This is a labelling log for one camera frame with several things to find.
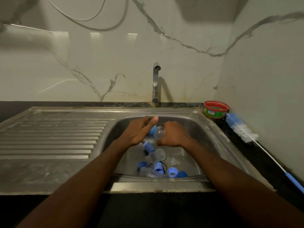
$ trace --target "bottle cap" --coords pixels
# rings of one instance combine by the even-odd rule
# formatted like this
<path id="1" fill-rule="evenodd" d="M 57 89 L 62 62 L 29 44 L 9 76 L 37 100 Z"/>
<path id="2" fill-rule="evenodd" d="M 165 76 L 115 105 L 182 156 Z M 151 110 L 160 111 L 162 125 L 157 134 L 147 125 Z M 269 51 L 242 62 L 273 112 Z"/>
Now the bottle cap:
<path id="1" fill-rule="evenodd" d="M 145 151 L 147 151 L 147 153 L 151 153 L 155 150 L 153 145 L 150 142 L 145 142 L 145 144 L 143 145 L 143 148 L 145 149 Z"/>
<path id="2" fill-rule="evenodd" d="M 148 167 L 148 163 L 146 163 L 145 161 L 139 162 L 137 165 L 137 170 L 139 171 L 142 167 Z"/>
<path id="3" fill-rule="evenodd" d="M 188 177 L 188 174 L 185 171 L 180 171 L 177 173 L 176 177 Z"/>
<path id="4" fill-rule="evenodd" d="M 149 131 L 149 136 L 151 136 L 151 137 L 154 136 L 155 129 L 156 129 L 156 125 L 153 126 L 152 129 L 150 129 L 150 131 Z"/>
<path id="5" fill-rule="evenodd" d="M 171 167 L 171 168 L 168 169 L 169 177 L 176 177 L 177 174 L 178 174 L 177 168 Z"/>
<path id="6" fill-rule="evenodd" d="M 162 165 L 161 162 L 155 163 L 154 169 L 155 169 L 157 172 L 160 172 L 161 174 L 164 174 L 164 168 L 163 168 L 163 165 Z"/>

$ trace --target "hand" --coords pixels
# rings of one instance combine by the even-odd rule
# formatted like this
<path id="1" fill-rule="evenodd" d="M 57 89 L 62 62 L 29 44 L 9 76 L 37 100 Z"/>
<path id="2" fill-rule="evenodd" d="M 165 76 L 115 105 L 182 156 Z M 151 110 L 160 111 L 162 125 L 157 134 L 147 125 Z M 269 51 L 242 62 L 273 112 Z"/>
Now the hand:
<path id="1" fill-rule="evenodd" d="M 157 141 L 158 146 L 183 146 L 185 142 L 192 139 L 186 129 L 178 122 L 166 122 L 163 124 L 165 129 L 164 137 Z"/>
<path id="2" fill-rule="evenodd" d="M 134 119 L 119 137 L 128 147 L 138 145 L 158 122 L 158 116 Z"/>

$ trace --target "brush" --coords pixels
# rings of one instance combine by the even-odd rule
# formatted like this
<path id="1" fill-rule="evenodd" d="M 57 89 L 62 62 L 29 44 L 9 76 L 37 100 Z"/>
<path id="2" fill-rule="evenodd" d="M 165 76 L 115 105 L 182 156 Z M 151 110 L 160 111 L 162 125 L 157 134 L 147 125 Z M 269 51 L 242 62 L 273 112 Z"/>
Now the brush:
<path id="1" fill-rule="evenodd" d="M 226 122 L 230 128 L 239 136 L 245 143 L 253 142 L 259 146 L 285 173 L 286 177 L 304 194 L 304 188 L 301 184 L 290 174 L 288 173 L 258 142 L 256 142 L 259 137 L 258 134 L 255 134 L 248 128 L 248 126 L 236 115 L 227 113 Z"/>

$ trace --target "forearm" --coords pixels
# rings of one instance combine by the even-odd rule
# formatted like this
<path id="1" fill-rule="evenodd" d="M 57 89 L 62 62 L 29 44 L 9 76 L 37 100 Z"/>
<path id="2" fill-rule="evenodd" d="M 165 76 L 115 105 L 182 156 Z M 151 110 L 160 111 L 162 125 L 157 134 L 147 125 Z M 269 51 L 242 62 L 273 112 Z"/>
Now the forearm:
<path id="1" fill-rule="evenodd" d="M 247 224 L 253 227 L 300 227 L 304 224 L 304 215 L 298 209 L 252 176 L 208 152 L 196 140 L 189 139 L 183 148 Z"/>
<path id="2" fill-rule="evenodd" d="M 127 149 L 123 143 L 114 141 L 36 207 L 17 227 L 84 227 Z"/>

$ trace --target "chrome faucet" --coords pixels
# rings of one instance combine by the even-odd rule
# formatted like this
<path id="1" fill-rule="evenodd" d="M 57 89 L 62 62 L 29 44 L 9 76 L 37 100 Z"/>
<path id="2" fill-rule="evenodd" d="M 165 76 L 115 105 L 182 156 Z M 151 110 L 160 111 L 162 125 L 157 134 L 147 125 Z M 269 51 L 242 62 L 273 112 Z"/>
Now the chrome faucet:
<path id="1" fill-rule="evenodd" d="M 158 71 L 161 70 L 158 62 L 155 62 L 153 65 L 153 90 L 152 90 L 152 102 L 154 104 L 158 103 Z"/>

